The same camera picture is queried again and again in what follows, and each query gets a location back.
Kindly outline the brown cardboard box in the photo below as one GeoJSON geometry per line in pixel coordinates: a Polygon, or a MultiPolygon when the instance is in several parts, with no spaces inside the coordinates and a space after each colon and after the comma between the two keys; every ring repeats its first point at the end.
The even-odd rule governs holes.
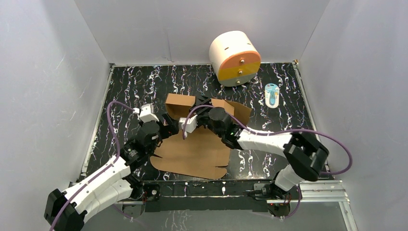
{"type": "MultiPolygon", "coordinates": [[[[252,109],[245,105],[228,100],[211,99],[216,107],[223,107],[244,125],[250,119],[252,109]]],[[[196,103],[195,96],[169,93],[166,99],[166,110],[177,122],[187,117],[189,110],[196,103]]],[[[158,170],[217,180],[226,175],[231,149],[222,143],[221,138],[203,127],[195,129],[185,140],[180,132],[164,139],[150,163],[158,170]]]]}

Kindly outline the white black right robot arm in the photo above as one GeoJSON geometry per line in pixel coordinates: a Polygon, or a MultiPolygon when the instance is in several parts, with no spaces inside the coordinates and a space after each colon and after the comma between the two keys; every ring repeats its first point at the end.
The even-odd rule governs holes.
{"type": "Polygon", "coordinates": [[[258,150],[279,154],[288,161],[271,184],[271,194],[284,199],[290,189],[307,180],[317,181],[329,150],[316,138],[314,130],[279,132],[250,129],[225,108],[215,106],[206,96],[197,96],[187,118],[181,123],[183,138],[203,126],[217,135],[230,149],[258,150]]]}

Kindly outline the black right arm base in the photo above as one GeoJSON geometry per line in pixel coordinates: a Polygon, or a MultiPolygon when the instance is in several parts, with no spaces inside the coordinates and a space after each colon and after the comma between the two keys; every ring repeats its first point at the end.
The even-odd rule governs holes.
{"type": "Polygon", "coordinates": [[[275,175],[270,184],[254,184],[252,190],[247,190],[243,194],[254,200],[283,199],[283,203],[270,203],[268,211],[273,218],[285,219],[291,217],[298,210],[303,195],[299,184],[295,185],[298,192],[298,201],[295,209],[291,211],[290,202],[292,195],[290,191],[285,191],[276,185],[276,180],[279,174],[280,172],[275,175]]]}

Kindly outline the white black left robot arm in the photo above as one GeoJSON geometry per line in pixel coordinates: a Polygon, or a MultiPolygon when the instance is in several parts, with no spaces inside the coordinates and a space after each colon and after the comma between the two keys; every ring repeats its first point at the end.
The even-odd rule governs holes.
{"type": "Polygon", "coordinates": [[[179,122],[164,113],[140,121],[137,134],[105,165],[81,182],[48,195],[44,218],[52,231],[79,231],[94,215],[118,201],[147,198],[147,189],[134,171],[147,163],[164,139],[179,132],[179,122]]]}

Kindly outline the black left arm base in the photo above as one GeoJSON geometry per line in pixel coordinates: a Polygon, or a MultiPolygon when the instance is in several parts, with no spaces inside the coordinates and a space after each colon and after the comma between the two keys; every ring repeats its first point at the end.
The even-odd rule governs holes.
{"type": "Polygon", "coordinates": [[[160,185],[155,182],[143,181],[137,174],[128,175],[113,184],[118,192],[118,201],[157,201],[160,195],[160,185]]]}

